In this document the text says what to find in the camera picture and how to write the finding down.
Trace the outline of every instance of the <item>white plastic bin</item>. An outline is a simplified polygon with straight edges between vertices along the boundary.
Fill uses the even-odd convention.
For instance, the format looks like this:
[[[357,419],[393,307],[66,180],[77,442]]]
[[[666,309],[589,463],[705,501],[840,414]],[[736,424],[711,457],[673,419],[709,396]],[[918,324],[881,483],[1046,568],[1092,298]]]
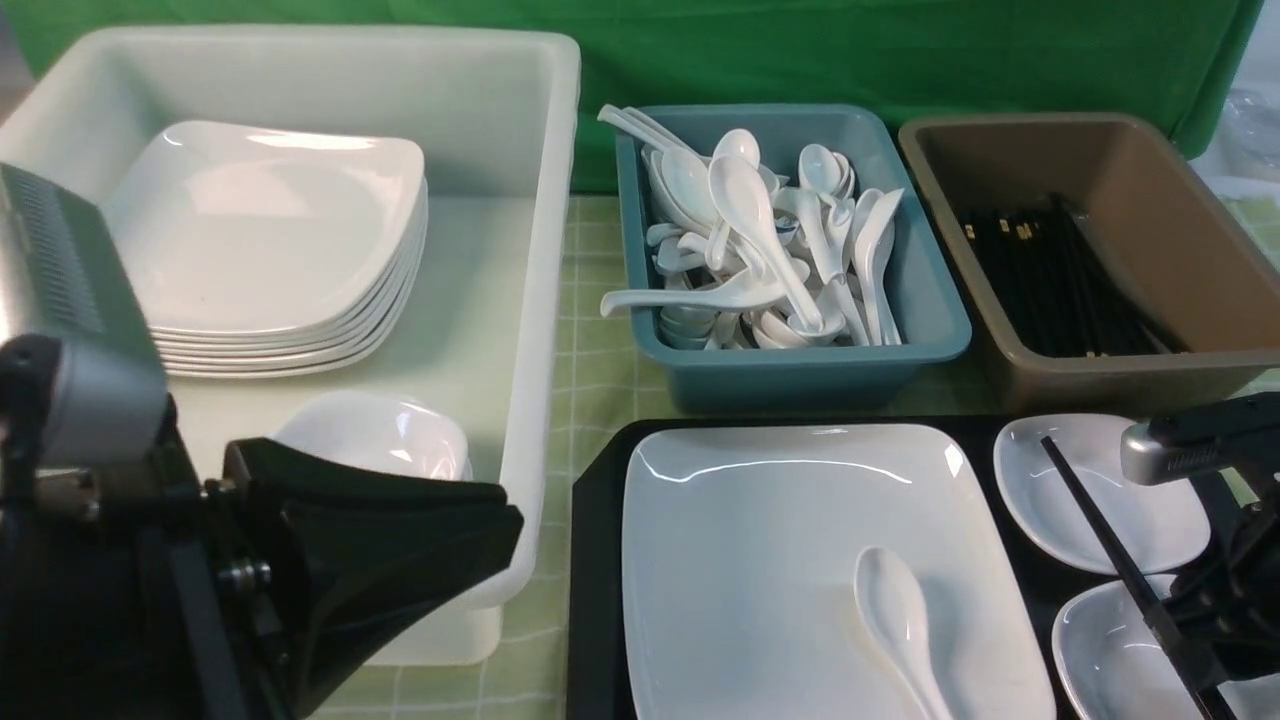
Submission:
[[[376,354],[302,378],[172,382],[183,437],[206,477],[220,471],[227,441],[269,434],[335,388],[410,395],[467,432],[476,478],[499,482],[525,516],[515,560],[375,662],[483,660],[497,647],[502,603],[532,574],[579,67],[572,40],[544,33],[114,28],[68,50],[0,127],[0,160],[96,202],[152,137],[186,119],[394,136],[422,147],[428,247],[410,305]]]

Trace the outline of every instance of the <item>green cloth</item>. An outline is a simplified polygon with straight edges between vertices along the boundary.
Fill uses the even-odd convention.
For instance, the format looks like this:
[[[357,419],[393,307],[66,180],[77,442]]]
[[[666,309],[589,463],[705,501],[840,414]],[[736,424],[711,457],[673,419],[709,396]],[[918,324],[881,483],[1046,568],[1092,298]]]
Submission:
[[[1208,143],[1262,0],[5,0],[37,73],[113,24],[430,23],[582,47],[577,192],[614,188],[614,105],[847,102],[896,127],[972,111],[1117,110]]]

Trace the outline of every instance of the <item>black tray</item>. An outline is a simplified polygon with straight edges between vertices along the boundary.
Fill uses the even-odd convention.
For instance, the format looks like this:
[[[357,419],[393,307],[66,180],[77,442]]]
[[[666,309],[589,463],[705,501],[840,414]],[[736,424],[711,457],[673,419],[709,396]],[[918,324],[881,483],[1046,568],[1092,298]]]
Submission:
[[[991,451],[996,434],[1014,418],[1004,415],[933,418],[833,418],[804,420],[644,420],[609,441],[573,486],[570,562],[568,678],[566,717],[579,720],[635,719],[622,628],[622,493],[631,451],[645,437],[672,428],[914,423],[951,436],[973,464],[991,506],[1000,539],[1027,603],[1044,667],[1053,685],[1060,719],[1078,719],[1066,698],[1050,647],[1059,610],[1076,594],[1108,582],[1064,565],[1036,547],[1016,525],[996,488]],[[1204,503],[1213,543],[1230,538],[1239,506],[1219,473],[1192,478]]]

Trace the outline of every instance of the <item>chopsticks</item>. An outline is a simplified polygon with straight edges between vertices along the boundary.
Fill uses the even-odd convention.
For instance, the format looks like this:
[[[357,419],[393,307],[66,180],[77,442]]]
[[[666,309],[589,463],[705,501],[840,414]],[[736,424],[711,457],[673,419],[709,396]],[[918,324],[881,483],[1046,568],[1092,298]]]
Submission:
[[[1153,355],[1188,348],[1107,275],[1088,215],[1061,195],[1047,208],[961,214],[974,254],[1018,338],[1048,357]]]
[[[1102,550],[1106,551],[1111,564],[1115,565],[1116,571],[1120,574],[1120,580],[1133,597],[1138,611],[1142,612],[1143,621],[1151,628],[1151,633],[1156,637],[1156,642],[1160,643],[1160,648],[1169,657],[1170,664],[1172,664],[1174,670],[1178,673],[1178,679],[1181,680],[1192,701],[1196,702],[1196,708],[1199,710],[1201,716],[1204,720],[1236,720],[1235,712],[1231,711],[1231,707],[1216,687],[1199,689],[1190,679],[1187,666],[1194,662],[1194,659],[1189,656],[1196,652],[1196,648],[1188,647],[1181,642],[1178,624],[1160,601],[1160,596],[1147,583],[1147,578],[1143,577],[1142,570],[1138,569],[1138,564],[1133,561],[1129,551],[1125,550],[1120,538],[1116,537],[1115,530],[1111,529],[1111,524],[1102,516],[1102,511],[1098,510],[1093,498],[1089,497],[1088,491],[1084,489],[1084,484],[1080,483],[1080,478],[1075,475],[1071,465],[1062,456],[1062,451],[1059,450],[1057,443],[1053,442],[1052,437],[1044,437],[1041,439],[1041,446],[1053,462],[1053,468],[1062,475],[1062,482],[1071,491],[1071,497],[1080,506],[1080,511],[1084,512],[1084,519],[1093,528],[1093,533],[1098,536]]]

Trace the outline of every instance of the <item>teal plastic tray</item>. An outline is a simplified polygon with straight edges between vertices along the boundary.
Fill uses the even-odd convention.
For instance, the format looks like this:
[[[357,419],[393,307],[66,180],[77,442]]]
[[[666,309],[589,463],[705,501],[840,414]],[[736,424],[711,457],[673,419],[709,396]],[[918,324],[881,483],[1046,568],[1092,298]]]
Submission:
[[[808,411],[881,406],[920,368],[959,356],[973,328],[911,178],[884,123],[850,105],[689,105],[645,108],[694,150],[710,155],[724,132],[746,128],[760,160],[796,176],[800,149],[818,142],[844,152],[867,187],[906,193],[897,214],[893,256],[884,273],[904,345],[796,350],[676,350],[658,337],[658,311],[632,310],[640,350],[667,369],[671,395],[686,413]],[[660,287],[644,231],[654,223],[641,143],[617,137],[618,197],[630,287]]]

